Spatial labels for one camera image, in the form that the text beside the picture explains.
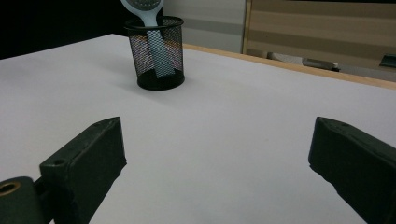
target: wooden table edge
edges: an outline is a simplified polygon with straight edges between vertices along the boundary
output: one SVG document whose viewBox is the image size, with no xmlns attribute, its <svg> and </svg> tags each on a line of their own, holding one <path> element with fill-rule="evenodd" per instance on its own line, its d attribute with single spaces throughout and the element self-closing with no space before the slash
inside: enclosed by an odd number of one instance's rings
<svg viewBox="0 0 396 224">
<path fill-rule="evenodd" d="M 340 79 L 340 80 L 344 80 L 344 81 L 356 82 L 356 83 L 360 83 L 360 84 L 376 86 L 376 87 L 390 89 L 390 90 L 396 90 L 396 82 L 386 81 L 386 80 L 382 80 L 382 79 L 376 79 L 376 78 L 372 78 L 372 77 L 360 77 L 360 76 L 356 76 L 356 75 L 350 75 L 350 74 L 333 72 L 333 71 L 324 70 L 324 69 L 307 67 L 307 66 L 303 66 L 303 65 L 299 65 L 299 64 L 294 64 L 294 63 L 284 63 L 284 62 L 280 62 L 280 61 L 254 57 L 254 56 L 250 56 L 250 55 L 246 55 L 246 54 L 234 53 L 234 52 L 225 51 L 225 50 L 221 50 L 221 49 L 210 49 L 210 48 L 194 46 L 194 45 L 190 45 L 190 44 L 183 44 L 183 48 L 199 50 L 199 51 L 203 51 L 203 52 L 207 52 L 207 53 L 218 54 L 221 56 L 245 60 L 245 61 L 254 62 L 254 63 L 267 64 L 267 65 L 271 65 L 271 66 L 275 66 L 275 67 L 279 67 L 279 68 L 285 68 L 285 69 L 289 69 L 292 71 L 303 72 L 303 73 L 320 76 L 320 77 L 330 77 L 330 78 Z"/>
</svg>

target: pen holder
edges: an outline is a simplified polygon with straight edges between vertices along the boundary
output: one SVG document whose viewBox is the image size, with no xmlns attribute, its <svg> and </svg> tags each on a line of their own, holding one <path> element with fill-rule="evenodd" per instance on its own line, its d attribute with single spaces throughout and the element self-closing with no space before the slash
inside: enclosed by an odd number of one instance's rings
<svg viewBox="0 0 396 224">
<path fill-rule="evenodd" d="M 128 31 L 137 85 L 150 91 L 173 89 L 184 82 L 181 25 L 177 17 L 159 17 L 158 26 L 145 27 L 141 20 L 129 20 Z"/>
</svg>

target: screw hole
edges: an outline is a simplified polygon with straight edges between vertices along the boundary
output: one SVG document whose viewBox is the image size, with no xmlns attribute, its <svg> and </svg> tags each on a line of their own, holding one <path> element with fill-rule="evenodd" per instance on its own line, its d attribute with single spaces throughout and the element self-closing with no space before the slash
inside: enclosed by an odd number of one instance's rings
<svg viewBox="0 0 396 224">
<path fill-rule="evenodd" d="M 9 182 L 0 186 L 0 197 L 14 192 L 21 186 L 20 182 Z"/>
<path fill-rule="evenodd" d="M 62 164 L 64 164 L 65 162 L 66 162 L 65 160 L 59 159 L 59 160 L 56 160 L 56 161 L 54 162 L 54 164 L 55 164 L 55 165 L 62 165 Z"/>
</svg>

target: white table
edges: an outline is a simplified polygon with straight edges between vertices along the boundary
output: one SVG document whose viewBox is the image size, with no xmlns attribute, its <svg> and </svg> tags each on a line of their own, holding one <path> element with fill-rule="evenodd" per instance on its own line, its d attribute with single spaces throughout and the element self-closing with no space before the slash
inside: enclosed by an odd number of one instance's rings
<svg viewBox="0 0 396 224">
<path fill-rule="evenodd" d="M 120 116 L 128 165 L 92 223 L 364 223 L 309 168 L 318 116 L 396 146 L 396 91 L 184 49 L 186 81 L 136 84 L 107 35 L 0 61 L 0 180 Z"/>
</svg>

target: white wall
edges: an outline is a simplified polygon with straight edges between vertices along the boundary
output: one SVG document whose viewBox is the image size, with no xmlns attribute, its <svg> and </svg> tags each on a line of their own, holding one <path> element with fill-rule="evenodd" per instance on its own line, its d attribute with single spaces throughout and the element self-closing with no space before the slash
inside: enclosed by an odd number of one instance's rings
<svg viewBox="0 0 396 224">
<path fill-rule="evenodd" d="M 184 20 L 184 43 L 239 53 L 245 6 L 245 0 L 165 0 L 163 15 Z"/>
</svg>

